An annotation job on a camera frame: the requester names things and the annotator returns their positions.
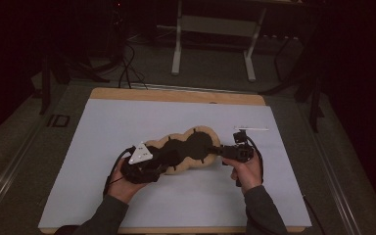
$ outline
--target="white sheet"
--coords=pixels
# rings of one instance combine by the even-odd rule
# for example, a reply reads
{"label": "white sheet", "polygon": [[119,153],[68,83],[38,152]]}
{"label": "white sheet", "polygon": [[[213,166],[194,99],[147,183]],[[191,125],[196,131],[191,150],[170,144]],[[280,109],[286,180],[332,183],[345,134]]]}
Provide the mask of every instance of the white sheet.
{"label": "white sheet", "polygon": [[[247,131],[263,156],[264,186],[287,226],[311,226],[269,107],[90,99],[39,228],[83,223],[102,202],[106,177],[124,149],[196,125],[211,127],[225,145],[234,144],[234,126],[267,127]],[[246,225],[244,198],[230,172],[217,159],[209,167],[162,176],[132,199],[121,227]]]}

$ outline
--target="table leg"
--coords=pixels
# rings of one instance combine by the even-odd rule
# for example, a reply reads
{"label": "table leg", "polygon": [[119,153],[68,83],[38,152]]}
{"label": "table leg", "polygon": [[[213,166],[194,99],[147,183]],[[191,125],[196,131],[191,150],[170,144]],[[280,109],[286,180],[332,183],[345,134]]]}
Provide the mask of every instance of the table leg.
{"label": "table leg", "polygon": [[173,53],[172,75],[179,75],[179,65],[181,64],[181,24],[182,24],[182,0],[178,0],[178,18],[176,20],[176,45]]}
{"label": "table leg", "polygon": [[266,8],[261,9],[260,16],[258,17],[258,22],[256,23],[256,27],[253,32],[252,43],[250,44],[249,49],[244,52],[244,62],[246,64],[247,77],[250,82],[256,81],[255,70],[253,69],[252,55],[253,51],[255,50],[256,42],[259,38],[259,32],[261,29],[261,24],[263,23],[265,13]]}

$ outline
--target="gray sleeve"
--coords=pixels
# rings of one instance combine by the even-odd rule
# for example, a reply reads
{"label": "gray sleeve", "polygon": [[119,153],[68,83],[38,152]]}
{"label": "gray sleeve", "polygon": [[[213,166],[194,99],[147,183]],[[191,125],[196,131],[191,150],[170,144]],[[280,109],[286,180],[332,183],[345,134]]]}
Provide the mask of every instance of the gray sleeve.
{"label": "gray sleeve", "polygon": [[248,217],[246,234],[288,234],[273,200],[260,185],[244,195]]}
{"label": "gray sleeve", "polygon": [[79,226],[73,235],[117,235],[129,205],[106,195],[94,215]]}

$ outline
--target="metal stand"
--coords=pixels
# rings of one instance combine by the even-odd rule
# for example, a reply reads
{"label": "metal stand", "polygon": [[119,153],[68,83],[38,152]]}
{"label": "metal stand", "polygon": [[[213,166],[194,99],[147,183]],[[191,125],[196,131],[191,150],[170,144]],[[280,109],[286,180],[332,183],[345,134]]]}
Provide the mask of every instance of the metal stand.
{"label": "metal stand", "polygon": [[181,32],[197,31],[206,33],[216,33],[225,35],[251,37],[252,42],[244,52],[247,76],[250,82],[256,81],[255,70],[253,68],[252,55],[256,42],[259,38],[261,24],[266,13],[266,8],[262,8],[257,22],[235,21],[216,18],[205,18],[182,15],[182,0],[178,0],[178,16],[176,20],[176,46],[173,53],[172,75],[179,75],[181,63]]}

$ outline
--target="cable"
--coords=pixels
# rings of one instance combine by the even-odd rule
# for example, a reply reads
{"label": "cable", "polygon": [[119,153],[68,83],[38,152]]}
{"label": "cable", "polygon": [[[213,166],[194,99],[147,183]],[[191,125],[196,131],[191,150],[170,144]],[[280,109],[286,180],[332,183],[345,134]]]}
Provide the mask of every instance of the cable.
{"label": "cable", "polygon": [[[176,32],[175,28],[170,29],[168,32],[164,32],[164,33],[156,36],[155,39],[159,39],[159,38],[165,37],[165,36],[170,35],[170,34],[172,34],[174,32]],[[136,43],[136,44],[147,44],[147,43],[151,42],[151,40],[149,40],[149,39],[144,39],[144,40],[139,40],[138,41],[137,38],[139,38],[139,36],[141,36],[141,35],[142,35],[142,33],[137,33],[137,34],[135,34],[133,36],[128,37],[126,39],[126,41],[131,42],[131,43]]]}
{"label": "cable", "polygon": [[302,195],[302,197],[304,198],[305,203],[307,204],[310,211],[312,212],[313,217],[315,217],[315,220],[316,220],[317,224],[319,225],[320,231],[322,232],[323,235],[326,235],[325,230],[323,229],[322,224],[320,223],[320,220],[315,213],[315,210],[313,209],[313,207],[310,205],[309,201],[307,200],[306,195]]}
{"label": "cable", "polygon": [[117,159],[116,159],[116,161],[115,161],[115,164],[113,165],[113,168],[112,168],[112,170],[111,170],[111,172],[110,172],[108,178],[106,179],[105,188],[103,189],[103,197],[108,193],[109,185],[110,185],[111,183],[114,183],[114,182],[117,182],[117,181],[121,180],[121,178],[120,178],[120,179],[117,179],[117,180],[111,182],[112,175],[113,175],[113,173],[115,172],[116,167],[118,166],[118,162],[120,161],[120,159],[121,159],[126,153],[132,154],[132,153],[134,152],[134,150],[135,150],[135,147],[134,147],[134,146],[132,146],[131,148],[127,148],[127,149],[125,149],[123,152],[121,152],[121,154],[117,157]]}
{"label": "cable", "polygon": [[246,136],[247,140],[250,141],[250,143],[252,143],[252,146],[253,148],[255,149],[256,153],[258,154],[258,160],[260,161],[260,170],[261,170],[261,183],[263,182],[263,157],[258,149],[258,147],[256,146],[255,142],[253,142],[252,138],[250,138],[249,136]]}
{"label": "cable", "polygon": [[134,50],[134,48],[132,46],[130,46],[129,44],[127,44],[127,43],[125,45],[130,48],[132,54],[131,54],[130,60],[128,60],[128,61],[126,60],[125,57],[123,57],[122,61],[123,61],[123,64],[124,64],[124,70],[121,73],[120,78],[118,80],[118,88],[121,87],[121,82],[122,82],[122,80],[123,80],[123,78],[124,78],[125,75],[126,75],[126,80],[127,80],[127,84],[129,86],[129,88],[130,89],[132,88],[131,87],[131,82],[132,81],[130,80],[130,76],[129,76],[129,69],[130,69],[131,71],[133,71],[133,74],[137,77],[138,81],[140,83],[142,83],[145,86],[145,88],[148,90],[148,87],[146,86],[146,83],[144,82],[145,75],[142,72],[136,71],[136,69],[131,65],[131,63],[132,63],[132,61],[133,61],[133,59],[135,57],[135,50]]}

